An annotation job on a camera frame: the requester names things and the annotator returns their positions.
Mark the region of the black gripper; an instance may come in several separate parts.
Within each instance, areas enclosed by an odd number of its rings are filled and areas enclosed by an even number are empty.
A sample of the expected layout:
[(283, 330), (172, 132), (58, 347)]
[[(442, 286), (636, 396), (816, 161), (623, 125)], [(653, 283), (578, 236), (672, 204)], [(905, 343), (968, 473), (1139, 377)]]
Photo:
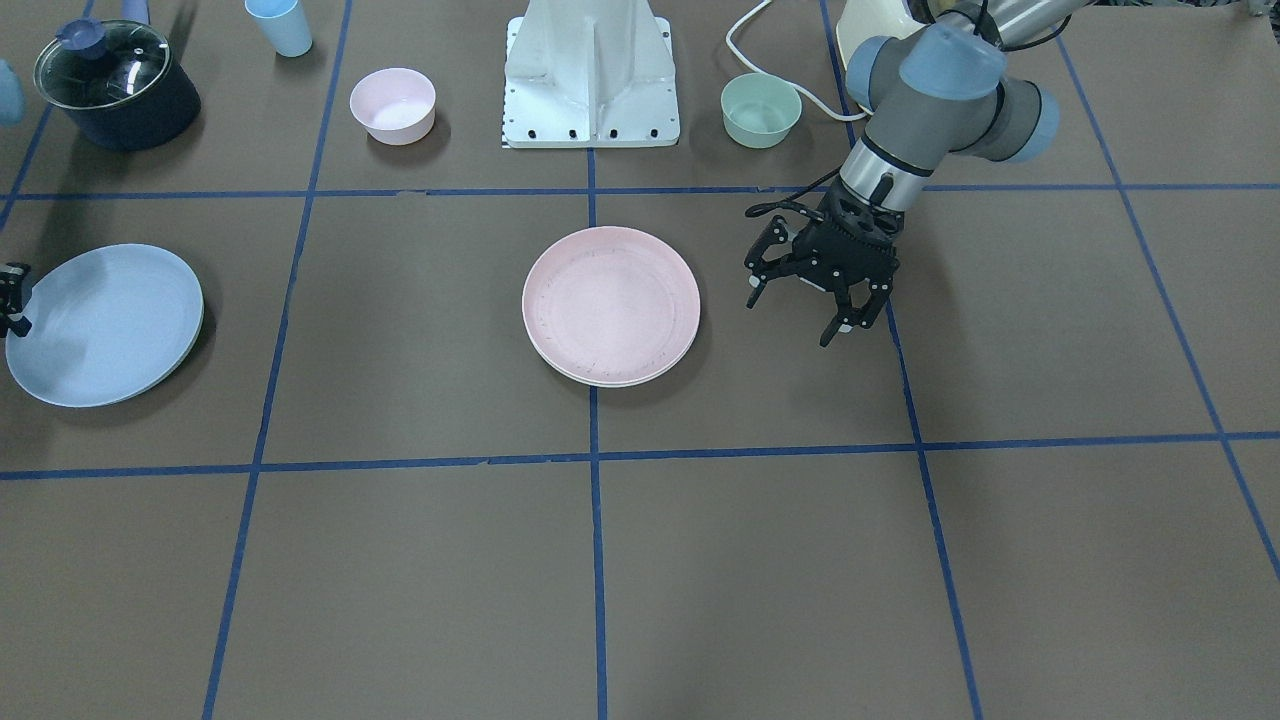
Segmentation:
[[(777, 278), (799, 277), (835, 296), (836, 313), (820, 333), (826, 348), (841, 333), (874, 325), (893, 290), (899, 269), (895, 241), (902, 232), (902, 213), (870, 204), (842, 186), (831, 187), (817, 208), (794, 195), (767, 202), (774, 215), (744, 259), (755, 307), (765, 286)], [(867, 284), (867, 301), (855, 306), (850, 287)]]

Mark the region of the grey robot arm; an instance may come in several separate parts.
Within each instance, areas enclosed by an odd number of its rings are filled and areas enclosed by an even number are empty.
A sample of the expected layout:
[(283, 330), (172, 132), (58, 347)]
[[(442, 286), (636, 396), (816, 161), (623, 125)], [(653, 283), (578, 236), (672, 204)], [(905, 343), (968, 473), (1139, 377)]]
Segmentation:
[(905, 38), (873, 36), (851, 54), (846, 90), (867, 111), (844, 164), (822, 176), (820, 201), (801, 193), (748, 209), (768, 217), (749, 249), (750, 301), (796, 277), (832, 295), (820, 336), (868, 328), (890, 301), (906, 210), (943, 159), (1028, 161), (1060, 126), (1053, 95), (1009, 74), (1009, 56), (1055, 38), (1079, 1), (959, 1)]

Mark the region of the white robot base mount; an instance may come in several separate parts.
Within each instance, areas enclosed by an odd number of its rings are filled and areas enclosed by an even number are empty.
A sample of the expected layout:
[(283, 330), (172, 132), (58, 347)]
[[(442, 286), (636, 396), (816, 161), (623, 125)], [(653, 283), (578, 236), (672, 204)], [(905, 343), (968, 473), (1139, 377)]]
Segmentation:
[(508, 149), (653, 149), (681, 136), (671, 23), (648, 1), (530, 1), (506, 32)]

